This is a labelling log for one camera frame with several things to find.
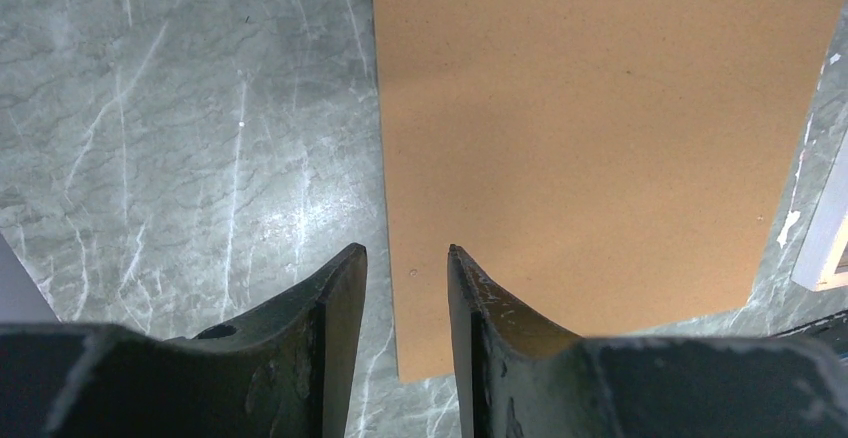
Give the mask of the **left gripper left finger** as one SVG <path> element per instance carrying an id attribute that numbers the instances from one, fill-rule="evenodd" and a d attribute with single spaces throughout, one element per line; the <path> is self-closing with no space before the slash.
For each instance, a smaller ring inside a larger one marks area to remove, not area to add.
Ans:
<path id="1" fill-rule="evenodd" d="M 5 437 L 341 437 L 368 260 L 308 278 L 192 338 L 116 324 L 5 324 Z"/>

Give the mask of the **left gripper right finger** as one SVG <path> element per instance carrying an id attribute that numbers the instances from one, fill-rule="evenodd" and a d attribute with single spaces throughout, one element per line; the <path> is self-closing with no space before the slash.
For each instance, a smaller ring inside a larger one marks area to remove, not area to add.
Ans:
<path id="1" fill-rule="evenodd" d="M 847 315 L 773 337 L 581 337 L 447 259 L 465 437 L 843 437 Z"/>

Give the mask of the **brown backing board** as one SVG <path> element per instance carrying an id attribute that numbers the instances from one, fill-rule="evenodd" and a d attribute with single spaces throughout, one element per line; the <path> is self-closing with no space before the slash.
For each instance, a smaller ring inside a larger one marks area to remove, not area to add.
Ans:
<path id="1" fill-rule="evenodd" d="M 373 0 L 398 374 L 446 264 L 583 335 L 743 306 L 844 0 Z"/>

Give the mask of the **white wooden picture frame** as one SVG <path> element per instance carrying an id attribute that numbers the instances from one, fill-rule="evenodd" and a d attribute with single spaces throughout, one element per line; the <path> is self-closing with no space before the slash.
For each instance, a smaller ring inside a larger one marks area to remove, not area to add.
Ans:
<path id="1" fill-rule="evenodd" d="M 794 263 L 791 279 L 810 291 L 847 286 L 847 145 L 836 154 Z"/>

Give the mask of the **glossy photo print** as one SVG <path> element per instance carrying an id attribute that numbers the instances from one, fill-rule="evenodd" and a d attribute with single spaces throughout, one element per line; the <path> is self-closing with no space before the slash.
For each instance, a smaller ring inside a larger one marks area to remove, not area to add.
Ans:
<path id="1" fill-rule="evenodd" d="M 12 247 L 1 237 L 1 322 L 59 323 Z"/>

